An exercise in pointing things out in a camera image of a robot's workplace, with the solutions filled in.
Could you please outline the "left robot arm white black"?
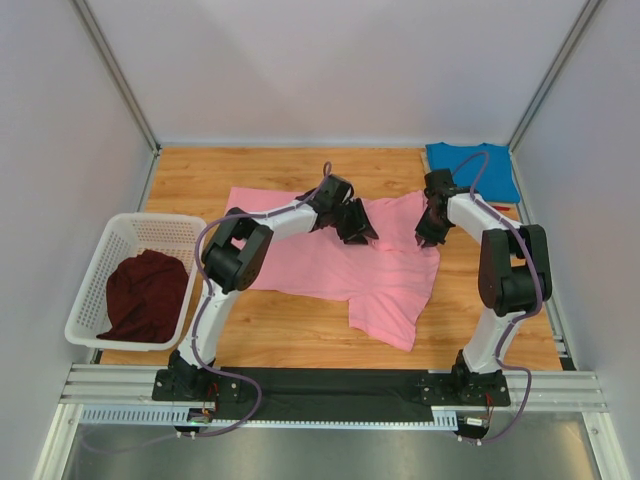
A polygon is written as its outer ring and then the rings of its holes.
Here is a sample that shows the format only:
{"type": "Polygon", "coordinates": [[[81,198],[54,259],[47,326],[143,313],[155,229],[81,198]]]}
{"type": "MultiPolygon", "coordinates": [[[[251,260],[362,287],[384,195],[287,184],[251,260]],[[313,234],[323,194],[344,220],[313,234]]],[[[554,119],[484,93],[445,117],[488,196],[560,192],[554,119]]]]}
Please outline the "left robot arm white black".
{"type": "Polygon", "coordinates": [[[257,279],[271,244],[327,227],[347,245],[378,238],[351,183],[328,173],[318,187],[284,206],[262,212],[234,207],[206,226],[195,246],[202,294],[189,333],[157,373],[153,398],[209,400],[223,374],[213,368],[219,337],[240,293],[257,279]]]}

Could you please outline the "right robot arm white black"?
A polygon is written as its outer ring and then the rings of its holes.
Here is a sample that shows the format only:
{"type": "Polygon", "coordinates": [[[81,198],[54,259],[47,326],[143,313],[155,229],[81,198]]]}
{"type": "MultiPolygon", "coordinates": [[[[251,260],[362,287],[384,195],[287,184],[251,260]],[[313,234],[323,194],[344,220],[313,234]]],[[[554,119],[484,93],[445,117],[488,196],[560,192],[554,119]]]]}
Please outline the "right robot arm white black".
{"type": "Polygon", "coordinates": [[[546,232],[508,219],[472,188],[457,186],[448,169],[425,175],[424,194],[426,210],[415,228],[419,247],[444,244],[454,227],[480,245],[477,285],[484,309],[444,377],[443,392],[461,400],[495,398],[506,387],[504,355],[521,323],[552,293],[546,232]]]}

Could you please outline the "pink t shirt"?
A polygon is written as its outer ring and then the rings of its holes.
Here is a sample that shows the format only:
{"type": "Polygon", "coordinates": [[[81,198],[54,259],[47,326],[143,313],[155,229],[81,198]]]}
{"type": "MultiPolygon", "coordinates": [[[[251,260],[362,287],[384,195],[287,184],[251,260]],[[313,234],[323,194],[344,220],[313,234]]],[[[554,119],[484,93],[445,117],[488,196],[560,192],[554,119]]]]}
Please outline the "pink t shirt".
{"type": "Polygon", "coordinates": [[[332,228],[274,240],[251,287],[345,301],[350,327],[411,351],[440,265],[438,250],[415,239],[426,206],[420,191],[365,201],[378,234],[367,245],[346,245],[332,228]]]}

